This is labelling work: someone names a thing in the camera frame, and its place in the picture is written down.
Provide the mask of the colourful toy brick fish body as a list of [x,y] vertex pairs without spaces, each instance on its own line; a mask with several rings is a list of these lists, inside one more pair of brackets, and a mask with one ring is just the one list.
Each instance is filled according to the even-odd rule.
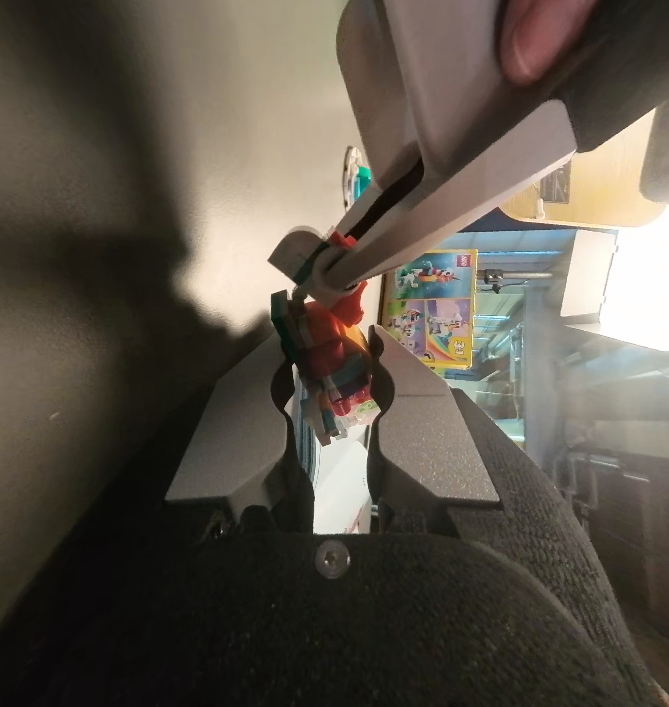
[[298,371],[301,416],[322,446],[374,422],[380,409],[371,393],[372,355],[363,332],[347,327],[316,301],[270,298],[270,318],[286,356]]

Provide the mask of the white teal loose bricks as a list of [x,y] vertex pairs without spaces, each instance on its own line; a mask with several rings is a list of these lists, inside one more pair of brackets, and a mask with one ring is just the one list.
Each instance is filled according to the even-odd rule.
[[344,155],[341,178],[345,211],[348,211],[353,203],[368,189],[371,181],[372,172],[365,164],[362,152],[355,146],[348,146]]

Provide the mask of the large led light panel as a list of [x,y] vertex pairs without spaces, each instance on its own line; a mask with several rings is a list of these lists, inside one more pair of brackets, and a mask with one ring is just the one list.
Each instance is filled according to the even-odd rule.
[[642,227],[577,231],[560,317],[571,329],[669,351],[669,206]]

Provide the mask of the person's left hand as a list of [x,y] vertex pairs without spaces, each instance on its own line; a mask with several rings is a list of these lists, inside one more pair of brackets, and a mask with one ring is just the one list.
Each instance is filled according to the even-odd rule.
[[516,86],[539,81],[579,38],[598,1],[508,1],[499,57]]

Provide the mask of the yellow toy set box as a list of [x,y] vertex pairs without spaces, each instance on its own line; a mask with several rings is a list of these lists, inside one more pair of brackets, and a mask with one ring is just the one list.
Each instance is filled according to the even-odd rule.
[[384,278],[382,328],[426,366],[472,366],[476,250],[433,250]]

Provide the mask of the orange toy brick head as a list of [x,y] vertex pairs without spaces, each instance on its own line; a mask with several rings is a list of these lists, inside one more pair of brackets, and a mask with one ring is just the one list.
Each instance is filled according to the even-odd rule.
[[310,297],[350,327],[364,317],[361,298],[367,283],[336,288],[327,284],[325,275],[356,244],[353,236],[340,234],[334,228],[323,238],[314,229],[301,226],[281,239],[268,261],[292,281],[294,299]]

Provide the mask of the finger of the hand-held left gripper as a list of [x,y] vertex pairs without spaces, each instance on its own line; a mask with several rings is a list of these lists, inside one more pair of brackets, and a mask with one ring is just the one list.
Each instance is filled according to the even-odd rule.
[[565,104],[542,103],[417,205],[383,217],[325,272],[325,283],[344,290],[414,260],[568,162],[576,150]]
[[372,172],[368,189],[353,203],[333,227],[347,239],[362,239],[389,212],[401,205],[418,188],[424,178],[424,162],[420,156],[405,165],[392,179],[381,185]]

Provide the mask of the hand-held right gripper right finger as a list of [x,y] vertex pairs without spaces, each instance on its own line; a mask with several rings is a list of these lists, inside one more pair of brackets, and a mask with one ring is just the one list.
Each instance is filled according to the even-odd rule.
[[371,426],[367,483],[392,510],[494,508],[498,492],[452,389],[377,324],[370,326]]

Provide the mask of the open pale blue instruction booklet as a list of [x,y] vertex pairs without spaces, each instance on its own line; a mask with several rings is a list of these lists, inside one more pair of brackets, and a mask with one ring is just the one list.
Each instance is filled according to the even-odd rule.
[[301,402],[305,389],[295,375],[290,403],[298,459],[314,491],[313,531],[316,535],[368,533],[372,501],[367,484],[370,426],[357,425],[348,437],[322,446],[304,421]]

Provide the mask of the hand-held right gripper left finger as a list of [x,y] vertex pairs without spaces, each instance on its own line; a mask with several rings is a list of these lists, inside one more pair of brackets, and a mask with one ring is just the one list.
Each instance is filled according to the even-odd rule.
[[215,384],[165,501],[312,508],[289,403],[294,374],[276,331]]

